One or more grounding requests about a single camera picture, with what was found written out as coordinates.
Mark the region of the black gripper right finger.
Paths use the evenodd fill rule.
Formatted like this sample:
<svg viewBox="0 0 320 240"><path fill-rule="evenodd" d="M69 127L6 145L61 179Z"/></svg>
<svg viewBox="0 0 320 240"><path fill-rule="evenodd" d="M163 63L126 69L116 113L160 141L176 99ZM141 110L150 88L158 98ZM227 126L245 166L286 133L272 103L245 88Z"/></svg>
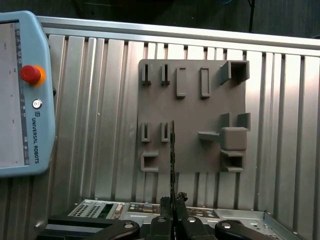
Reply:
<svg viewBox="0 0 320 240"><path fill-rule="evenodd" d="M221 220L210 227L188 214L187 194L179 192L174 200L175 229L178 240L269 240L270 237L246 227L238 220Z"/></svg>

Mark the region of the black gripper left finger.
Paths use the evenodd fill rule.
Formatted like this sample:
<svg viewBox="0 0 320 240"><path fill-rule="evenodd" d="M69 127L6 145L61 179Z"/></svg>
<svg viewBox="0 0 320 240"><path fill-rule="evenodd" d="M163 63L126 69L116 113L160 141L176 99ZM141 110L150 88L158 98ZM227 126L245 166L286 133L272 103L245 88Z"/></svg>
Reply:
<svg viewBox="0 0 320 240"><path fill-rule="evenodd" d="M173 212L170 197L160 199L160 216L148 224L146 240L171 240L173 238ZM136 222L114 223L91 236L88 240L138 240L141 228Z"/></svg>

